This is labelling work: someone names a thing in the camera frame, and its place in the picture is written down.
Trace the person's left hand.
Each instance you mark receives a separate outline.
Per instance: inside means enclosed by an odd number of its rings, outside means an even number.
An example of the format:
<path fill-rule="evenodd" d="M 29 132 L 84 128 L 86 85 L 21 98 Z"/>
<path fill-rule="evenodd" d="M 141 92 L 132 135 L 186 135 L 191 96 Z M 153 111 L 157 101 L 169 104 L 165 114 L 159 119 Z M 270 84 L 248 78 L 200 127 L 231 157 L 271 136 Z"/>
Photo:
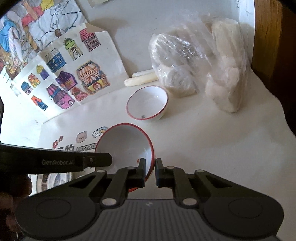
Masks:
<path fill-rule="evenodd" d="M 1 176 L 1 240 L 16 240 L 21 231 L 15 218 L 17 206 L 32 193 L 27 174 Z"/>

